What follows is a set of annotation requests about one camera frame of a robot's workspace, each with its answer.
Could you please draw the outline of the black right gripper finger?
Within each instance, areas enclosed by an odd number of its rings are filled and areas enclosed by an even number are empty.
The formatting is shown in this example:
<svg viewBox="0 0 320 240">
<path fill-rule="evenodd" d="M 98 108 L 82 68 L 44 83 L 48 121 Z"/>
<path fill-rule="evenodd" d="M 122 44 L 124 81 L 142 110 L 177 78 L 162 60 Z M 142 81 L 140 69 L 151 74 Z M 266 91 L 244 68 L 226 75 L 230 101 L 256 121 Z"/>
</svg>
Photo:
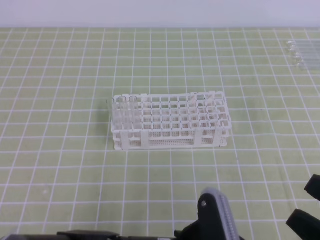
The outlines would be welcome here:
<svg viewBox="0 0 320 240">
<path fill-rule="evenodd" d="M 286 225 L 302 240 L 320 239 L 320 220 L 303 210 L 295 209 L 286 221 Z"/>
</svg>

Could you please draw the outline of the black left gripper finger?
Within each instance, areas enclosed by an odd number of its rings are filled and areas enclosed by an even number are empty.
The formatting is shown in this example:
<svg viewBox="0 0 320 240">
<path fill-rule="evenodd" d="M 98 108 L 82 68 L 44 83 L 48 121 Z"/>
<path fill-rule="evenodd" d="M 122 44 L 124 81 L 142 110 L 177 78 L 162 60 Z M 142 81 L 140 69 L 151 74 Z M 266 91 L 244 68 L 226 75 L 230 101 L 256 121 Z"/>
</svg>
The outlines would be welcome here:
<svg viewBox="0 0 320 240">
<path fill-rule="evenodd" d="M 320 176 L 314 174 L 304 187 L 304 190 L 314 199 L 320 201 Z"/>
</svg>

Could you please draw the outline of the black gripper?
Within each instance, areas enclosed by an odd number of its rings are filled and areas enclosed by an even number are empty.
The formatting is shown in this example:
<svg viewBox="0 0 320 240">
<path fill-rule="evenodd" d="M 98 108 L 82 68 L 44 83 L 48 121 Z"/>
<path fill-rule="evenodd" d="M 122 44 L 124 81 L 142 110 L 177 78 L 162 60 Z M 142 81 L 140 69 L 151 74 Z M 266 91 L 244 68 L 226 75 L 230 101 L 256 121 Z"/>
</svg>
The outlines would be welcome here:
<svg viewBox="0 0 320 240">
<path fill-rule="evenodd" d="M 243 240 L 233 220 L 221 217 L 199 218 L 183 230 L 175 230 L 176 240 Z"/>
</svg>

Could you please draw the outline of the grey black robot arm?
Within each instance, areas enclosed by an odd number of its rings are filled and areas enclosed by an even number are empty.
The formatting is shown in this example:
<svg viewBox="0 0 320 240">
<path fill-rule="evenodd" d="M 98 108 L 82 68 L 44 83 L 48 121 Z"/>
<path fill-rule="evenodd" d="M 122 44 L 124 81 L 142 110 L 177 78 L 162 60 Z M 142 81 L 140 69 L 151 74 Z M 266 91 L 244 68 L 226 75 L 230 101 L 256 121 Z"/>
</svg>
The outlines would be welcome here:
<svg viewBox="0 0 320 240">
<path fill-rule="evenodd" d="M 197 204 L 198 219 L 183 230 L 176 230 L 175 240 L 240 240 L 228 198 L 215 188 L 206 188 Z M 320 221 L 295 209 L 286 221 L 302 240 L 320 238 Z M 144 236 L 121 236 L 111 231 L 69 230 L 56 234 L 10 234 L 6 240 L 143 240 Z"/>
</svg>

